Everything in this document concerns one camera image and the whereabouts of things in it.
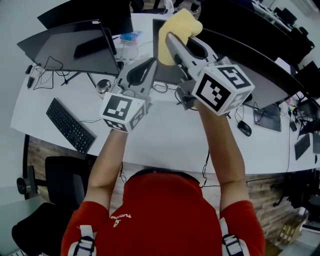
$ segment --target black mouse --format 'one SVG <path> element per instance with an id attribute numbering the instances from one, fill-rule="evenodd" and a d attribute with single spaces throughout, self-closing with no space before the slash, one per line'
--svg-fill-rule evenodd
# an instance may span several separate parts
<path id="1" fill-rule="evenodd" d="M 243 132 L 244 135 L 250 137 L 252 130 L 249 125 L 247 125 L 244 121 L 240 121 L 238 123 L 238 129 Z"/>

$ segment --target red shirt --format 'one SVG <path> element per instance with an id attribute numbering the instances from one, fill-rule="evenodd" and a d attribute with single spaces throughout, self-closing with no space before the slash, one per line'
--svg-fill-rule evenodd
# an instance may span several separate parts
<path id="1" fill-rule="evenodd" d="M 265 238 L 253 205 L 240 201 L 220 213 L 229 234 L 243 239 L 251 256 L 265 254 Z M 97 232 L 97 256 L 222 255 L 215 209 L 199 184 L 177 174 L 149 173 L 124 186 L 123 204 L 110 217 L 102 205 L 83 202 L 68 224 L 61 255 L 81 238 L 80 225 Z"/>

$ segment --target phone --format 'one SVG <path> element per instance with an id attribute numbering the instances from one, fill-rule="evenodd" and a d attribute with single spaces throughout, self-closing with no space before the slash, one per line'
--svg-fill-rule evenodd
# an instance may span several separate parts
<path id="1" fill-rule="evenodd" d="M 297 130 L 297 126 L 296 126 L 296 124 L 295 124 L 294 121 L 291 121 L 291 122 L 290 122 L 290 127 L 291 127 L 291 130 L 292 130 L 293 132 L 295 132 L 295 131 Z"/>

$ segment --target person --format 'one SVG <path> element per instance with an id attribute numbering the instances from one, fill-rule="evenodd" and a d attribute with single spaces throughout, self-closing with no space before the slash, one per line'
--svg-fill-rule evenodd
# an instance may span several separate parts
<path id="1" fill-rule="evenodd" d="M 220 184 L 220 218 L 242 239 L 250 255 L 261 256 L 265 239 L 245 182 L 245 164 L 226 116 L 195 101 Z M 112 130 L 90 173 L 84 202 L 65 231 L 61 255 L 82 237 L 82 225 L 96 232 L 96 255 L 222 255 L 216 210 L 199 182 L 184 172 L 146 169 L 124 185 L 123 204 L 109 216 L 127 133 Z"/>
<path id="2" fill-rule="evenodd" d="M 180 5 L 182 4 L 184 0 L 175 0 L 173 7 L 174 11 L 177 12 L 179 11 Z M 198 8 L 200 6 L 201 0 L 194 0 L 192 1 L 191 7 L 190 7 L 190 12 L 192 15 L 196 15 L 199 11 Z"/>

